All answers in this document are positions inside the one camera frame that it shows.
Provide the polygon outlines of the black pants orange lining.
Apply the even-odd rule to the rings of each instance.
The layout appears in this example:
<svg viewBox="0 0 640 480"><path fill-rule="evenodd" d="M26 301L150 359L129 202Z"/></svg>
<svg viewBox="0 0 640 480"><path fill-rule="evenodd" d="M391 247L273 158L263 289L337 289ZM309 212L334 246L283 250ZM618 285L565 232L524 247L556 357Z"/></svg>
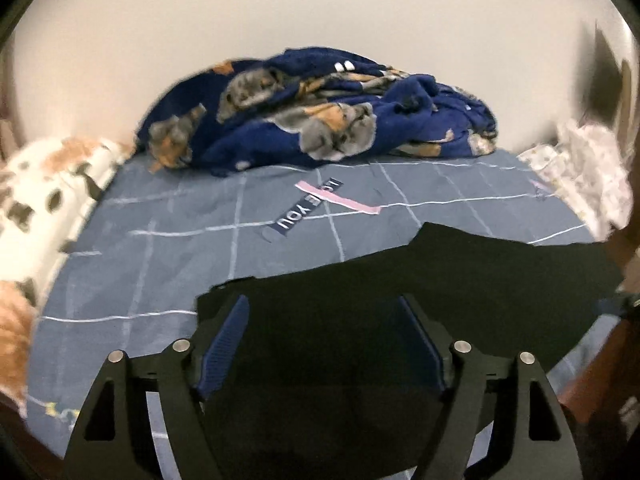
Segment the black pants orange lining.
<svg viewBox="0 0 640 480"><path fill-rule="evenodd" d="M427 223L407 245L196 300L201 321L247 301L205 430L227 479L377 479L412 468L436 428L442 359L410 314L491 356L550 370L622 280L599 243L533 246Z"/></svg>

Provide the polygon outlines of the blue floral blanket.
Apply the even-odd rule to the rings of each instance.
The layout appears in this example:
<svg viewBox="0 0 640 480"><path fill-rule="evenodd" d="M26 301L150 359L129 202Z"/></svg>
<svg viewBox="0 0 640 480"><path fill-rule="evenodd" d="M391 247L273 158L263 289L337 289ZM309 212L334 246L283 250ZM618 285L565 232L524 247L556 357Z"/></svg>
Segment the blue floral blanket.
<svg viewBox="0 0 640 480"><path fill-rule="evenodd" d="M142 119L136 144L156 169L222 176L388 154L480 157L495 151L497 136L482 100L432 75L308 47L224 61L179 81Z"/></svg>

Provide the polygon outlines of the white floral pillow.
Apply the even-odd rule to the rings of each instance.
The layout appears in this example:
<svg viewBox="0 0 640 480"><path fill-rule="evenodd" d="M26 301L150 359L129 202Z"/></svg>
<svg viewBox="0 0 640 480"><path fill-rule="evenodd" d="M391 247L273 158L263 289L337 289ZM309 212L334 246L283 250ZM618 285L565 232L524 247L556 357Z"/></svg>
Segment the white floral pillow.
<svg viewBox="0 0 640 480"><path fill-rule="evenodd" d="M78 136L27 144L1 168L1 401L26 415L32 330L130 144Z"/></svg>

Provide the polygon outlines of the blue grid bed sheet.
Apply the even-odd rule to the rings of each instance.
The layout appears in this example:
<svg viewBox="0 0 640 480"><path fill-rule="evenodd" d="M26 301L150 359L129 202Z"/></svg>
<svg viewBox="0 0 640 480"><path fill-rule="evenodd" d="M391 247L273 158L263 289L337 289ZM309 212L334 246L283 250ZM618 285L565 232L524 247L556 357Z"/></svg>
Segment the blue grid bed sheet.
<svg viewBox="0 0 640 480"><path fill-rule="evenodd" d="M410 243L424 224L533 246L597 243L551 188L506 152L451 162L385 157L314 169L276 165L217 178L117 171L73 244L37 324L27 423L65 457L108 357L160 353L205 322L196 300L242 278L305 272ZM610 332L599 311L546 373L555 391ZM160 398L146 395L161 479L182 479Z"/></svg>

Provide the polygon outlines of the white dotted quilt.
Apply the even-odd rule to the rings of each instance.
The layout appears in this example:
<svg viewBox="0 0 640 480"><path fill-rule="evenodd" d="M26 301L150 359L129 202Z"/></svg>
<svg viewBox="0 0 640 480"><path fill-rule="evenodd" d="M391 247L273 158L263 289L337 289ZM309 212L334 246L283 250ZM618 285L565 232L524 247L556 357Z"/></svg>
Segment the white dotted quilt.
<svg viewBox="0 0 640 480"><path fill-rule="evenodd" d="M609 128L569 120L558 125L555 144L537 144L518 154L518 159L552 188L598 242L626 228L634 199L616 136Z"/></svg>

